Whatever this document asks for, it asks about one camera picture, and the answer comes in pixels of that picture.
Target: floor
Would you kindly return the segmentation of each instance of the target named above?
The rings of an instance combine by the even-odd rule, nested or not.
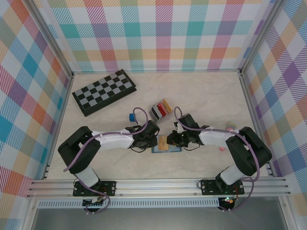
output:
[[[76,75],[71,92],[74,92],[108,74]],[[146,111],[159,100],[166,99],[183,114],[190,113],[200,125],[225,128],[227,121],[236,122],[238,128],[252,126],[248,107],[236,72],[184,72],[184,73],[128,73],[137,91],[117,102],[84,117],[75,99],[70,95],[59,138],[47,179],[74,179],[57,152],[58,146],[81,126],[95,131],[117,131],[135,125],[129,121],[134,107]],[[141,112],[137,119],[145,121]],[[159,124],[160,134],[170,134],[175,117]],[[201,178],[215,177],[233,163],[228,150],[215,146],[202,146],[194,151],[151,153],[147,149],[136,153],[130,149],[99,151],[91,167],[102,179],[145,178]],[[267,176],[265,167],[261,176]]]

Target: chessboard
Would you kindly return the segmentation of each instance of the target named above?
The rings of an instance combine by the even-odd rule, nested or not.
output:
[[[134,91],[136,85],[124,70],[119,70],[72,95],[84,116],[88,116]]]

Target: small box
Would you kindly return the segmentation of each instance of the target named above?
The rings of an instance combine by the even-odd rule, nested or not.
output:
[[[160,123],[161,121],[165,120],[166,117],[169,117],[167,115],[169,115],[171,112],[172,109],[165,99],[151,106],[148,111],[150,117],[156,123]]]
[[[166,135],[157,136],[158,145],[152,147],[152,153],[181,152],[182,148],[167,143]]]

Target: aluminum frame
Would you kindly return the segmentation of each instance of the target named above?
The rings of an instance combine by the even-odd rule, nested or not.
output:
[[[57,144],[57,141],[58,141],[59,132],[60,132],[61,125],[62,125],[62,122],[63,122],[63,118],[64,118],[64,114],[65,114],[65,111],[66,111],[68,99],[69,99],[69,96],[71,94],[71,88],[72,88],[73,81],[74,81],[74,76],[72,76],[72,78],[69,79],[68,87],[67,87],[67,93],[65,95],[65,99],[63,101],[63,107],[62,107],[61,113],[59,115],[59,121],[58,121],[58,124],[56,126],[56,129],[55,129],[55,132],[54,132],[54,137],[53,137],[51,147],[50,147],[50,150],[49,150],[49,154],[47,156],[47,161],[44,164],[44,170],[41,172],[40,178],[44,178],[44,179],[47,178],[46,173],[49,171],[48,168],[50,167],[52,157],[53,157],[53,154],[54,154],[54,150],[56,148],[56,144]]]
[[[116,192],[112,198],[192,198],[225,197],[225,195],[202,195],[197,187],[201,178],[192,179],[120,179],[116,180]],[[35,180],[28,199],[86,199],[72,196],[74,180]],[[250,193],[251,183],[243,182],[245,197]],[[260,177],[255,182],[252,196],[290,196],[290,188],[283,177]]]

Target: checkered pattern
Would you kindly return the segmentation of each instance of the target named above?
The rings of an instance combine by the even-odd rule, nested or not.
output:
[[[59,25],[57,33],[64,34],[65,48],[84,72],[237,69],[264,2],[48,0],[56,21],[43,16],[50,28]]]
[[[263,16],[262,16],[258,26],[257,26],[257,29],[255,30],[255,32],[254,32],[254,34],[252,36],[252,39],[250,40],[250,42],[248,44],[248,47],[247,47],[247,49],[246,49],[246,51],[245,51],[245,53],[243,55],[243,58],[242,58],[242,60],[241,60],[241,62],[239,64],[239,69],[242,68],[242,66],[243,66],[247,56],[249,55],[250,49],[254,46],[255,41],[258,38],[259,32],[261,31],[261,29],[262,29],[262,27],[263,27],[263,25],[265,23],[265,20],[267,20],[268,16],[270,15],[270,12],[271,12],[271,10],[273,8],[273,5],[274,5],[275,1],[276,0],[270,0],[270,3],[268,4],[267,9],[265,10],[265,12],[264,12],[264,14],[263,14]]]
[[[21,0],[0,1],[0,229],[18,229],[68,77]]]
[[[73,96],[84,115],[87,115],[87,110],[92,109],[93,106],[98,110],[114,102],[115,99],[112,98],[115,98],[120,93],[122,94],[121,97],[128,95],[132,92],[129,91],[130,88],[135,89],[134,83],[124,75],[123,70],[120,70],[77,90],[73,93]]]
[[[307,1],[288,0],[247,82],[279,176],[288,178],[307,226]]]

